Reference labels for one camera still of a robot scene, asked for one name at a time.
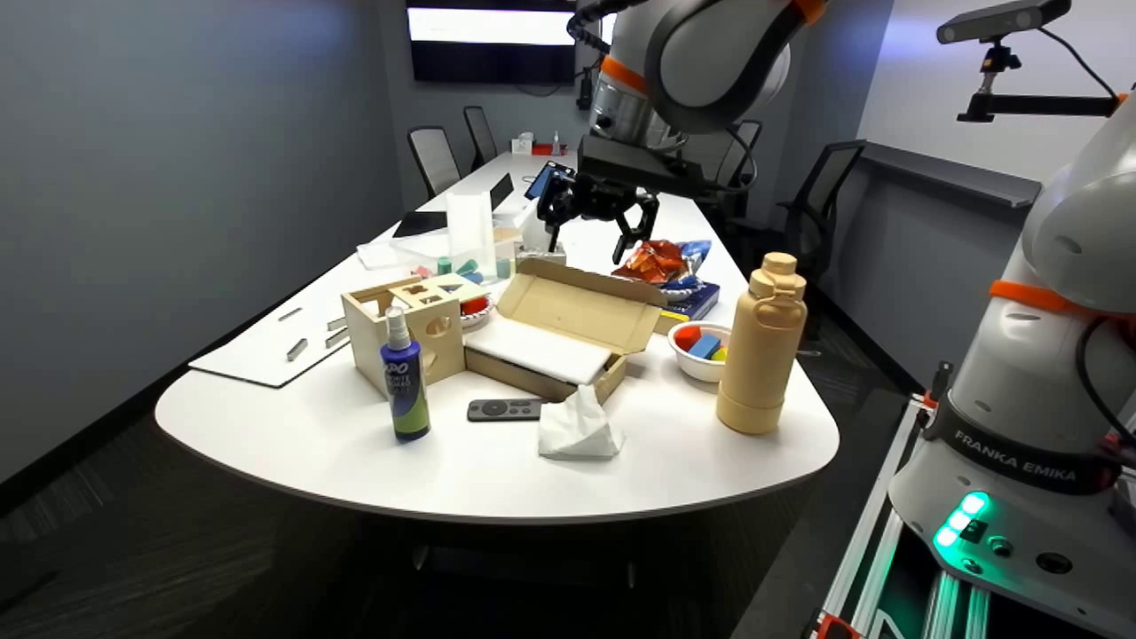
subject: small box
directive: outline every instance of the small box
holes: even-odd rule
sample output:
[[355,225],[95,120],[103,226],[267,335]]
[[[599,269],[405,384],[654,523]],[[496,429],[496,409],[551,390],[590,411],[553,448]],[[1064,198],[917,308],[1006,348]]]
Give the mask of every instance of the small box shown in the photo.
[[448,298],[465,304],[472,298],[486,298],[489,296],[486,287],[465,280],[461,275],[441,275],[441,277],[425,277],[425,280],[400,280],[400,285],[392,285],[388,291],[408,308],[441,304]]
[[[341,296],[355,371],[385,399],[388,399],[388,371],[385,371],[381,348],[392,339],[392,321],[385,313],[392,308],[399,287],[418,287],[418,285],[422,280],[399,280],[399,285]],[[441,298],[432,304],[408,308],[405,322],[422,348],[425,384],[465,371],[459,298]]]

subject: white table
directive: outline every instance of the white table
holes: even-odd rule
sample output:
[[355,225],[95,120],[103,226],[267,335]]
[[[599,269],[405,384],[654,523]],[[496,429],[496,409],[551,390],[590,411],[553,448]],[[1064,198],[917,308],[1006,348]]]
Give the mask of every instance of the white table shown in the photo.
[[544,162],[576,168],[576,154],[563,154],[563,158],[506,158],[506,154],[492,158],[489,162],[477,168],[448,192],[422,204],[422,210],[448,210],[450,192],[459,192],[459,197],[489,192],[504,174],[511,174],[515,192],[502,204],[502,210],[527,210],[527,188],[532,185],[532,179],[541,174]]
[[[492,185],[502,170],[532,179],[541,162],[502,158],[453,188]],[[567,263],[609,269],[613,236],[613,225],[570,219],[560,231]],[[715,231],[687,198],[660,197],[658,237]],[[709,321],[731,322],[747,280],[717,237],[704,275],[725,287]],[[375,275],[343,258],[295,298],[327,303],[367,285],[375,285]],[[183,373],[162,390],[157,423],[183,448],[289,493],[472,527],[585,527],[709,509],[806,478],[837,451],[837,425],[799,365],[781,429],[742,436],[715,420],[715,390],[679,373],[663,339],[650,342],[606,403],[609,423],[625,429],[613,461],[541,458],[532,423],[465,423],[469,399],[492,396],[517,390],[472,373],[432,384],[431,436],[399,445],[388,406],[343,348],[280,390]]]

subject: label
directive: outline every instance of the label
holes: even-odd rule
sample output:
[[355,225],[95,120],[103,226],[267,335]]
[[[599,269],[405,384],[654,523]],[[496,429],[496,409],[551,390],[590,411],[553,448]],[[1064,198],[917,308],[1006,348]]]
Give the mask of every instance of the label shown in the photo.
[[953,403],[936,409],[925,436],[944,440],[976,467],[1055,493],[1102,493],[1117,476],[1111,458],[1041,451],[966,423]]
[[431,406],[418,360],[388,360],[388,390],[395,436],[422,436],[431,429]]

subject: green light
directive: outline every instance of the green light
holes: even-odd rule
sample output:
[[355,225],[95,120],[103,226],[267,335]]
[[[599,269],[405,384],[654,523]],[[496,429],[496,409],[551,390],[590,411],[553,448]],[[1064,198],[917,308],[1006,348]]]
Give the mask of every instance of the green light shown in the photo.
[[954,533],[962,533],[962,529],[968,527],[968,516],[966,516],[966,510],[954,510],[954,516],[947,520],[947,527],[953,527]]
[[954,548],[954,539],[960,539],[954,529],[940,529],[940,533],[935,536],[936,548]]
[[989,497],[988,493],[966,493],[962,510],[981,516],[988,510]]

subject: sponge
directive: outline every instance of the sponge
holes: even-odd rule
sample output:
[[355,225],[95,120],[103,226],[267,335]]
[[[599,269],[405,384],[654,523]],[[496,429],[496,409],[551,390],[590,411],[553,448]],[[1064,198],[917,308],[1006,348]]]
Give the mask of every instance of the sponge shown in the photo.
[[687,356],[715,360],[717,348],[722,342],[709,332],[704,332],[698,342],[687,348]]

